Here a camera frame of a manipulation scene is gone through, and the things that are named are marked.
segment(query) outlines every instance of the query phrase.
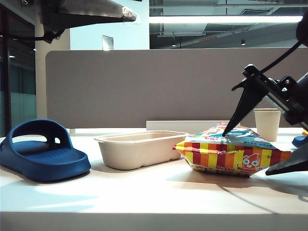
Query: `colorful striped packaging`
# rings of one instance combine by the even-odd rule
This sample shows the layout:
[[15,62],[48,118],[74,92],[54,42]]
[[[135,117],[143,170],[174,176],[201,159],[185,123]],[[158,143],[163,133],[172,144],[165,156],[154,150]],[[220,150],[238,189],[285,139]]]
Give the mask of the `colorful striped packaging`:
[[226,123],[174,145],[187,163],[204,172],[250,176],[271,165],[290,158],[290,151],[280,151],[269,142],[243,126],[235,127],[222,136]]

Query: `white wall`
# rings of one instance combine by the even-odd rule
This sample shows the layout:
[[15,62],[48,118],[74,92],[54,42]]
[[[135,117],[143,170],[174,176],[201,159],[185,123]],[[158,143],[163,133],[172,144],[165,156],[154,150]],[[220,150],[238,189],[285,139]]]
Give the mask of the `white wall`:
[[140,16],[140,22],[106,23],[81,26],[70,30],[71,50],[102,50],[102,35],[114,38],[115,50],[150,48],[149,0],[114,0]]

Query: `fluorescent light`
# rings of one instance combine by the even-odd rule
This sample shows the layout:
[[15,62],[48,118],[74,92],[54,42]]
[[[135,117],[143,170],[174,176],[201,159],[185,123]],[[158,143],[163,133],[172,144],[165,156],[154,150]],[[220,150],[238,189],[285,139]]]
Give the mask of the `fluorescent light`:
[[303,16],[157,16],[149,23],[298,23]]

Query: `ceiling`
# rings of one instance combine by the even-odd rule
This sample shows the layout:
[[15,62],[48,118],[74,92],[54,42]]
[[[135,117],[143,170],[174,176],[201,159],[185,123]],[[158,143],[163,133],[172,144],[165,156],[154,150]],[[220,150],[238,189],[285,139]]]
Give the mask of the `ceiling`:
[[[303,15],[308,0],[150,0],[150,16]],[[150,24],[151,49],[289,47],[297,24]]]

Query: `blue slide sandal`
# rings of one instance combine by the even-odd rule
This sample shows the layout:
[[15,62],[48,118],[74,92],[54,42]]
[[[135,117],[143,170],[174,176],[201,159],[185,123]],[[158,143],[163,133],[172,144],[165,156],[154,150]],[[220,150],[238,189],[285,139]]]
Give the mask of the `blue slide sandal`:
[[[13,143],[14,137],[23,135],[41,135],[47,141]],[[88,156],[73,147],[66,129],[49,119],[29,120],[13,128],[0,144],[0,164],[39,182],[64,180],[91,168]]]
[[302,146],[305,142],[308,142],[308,136],[296,136],[293,141],[292,144],[296,147],[299,148],[300,146]]

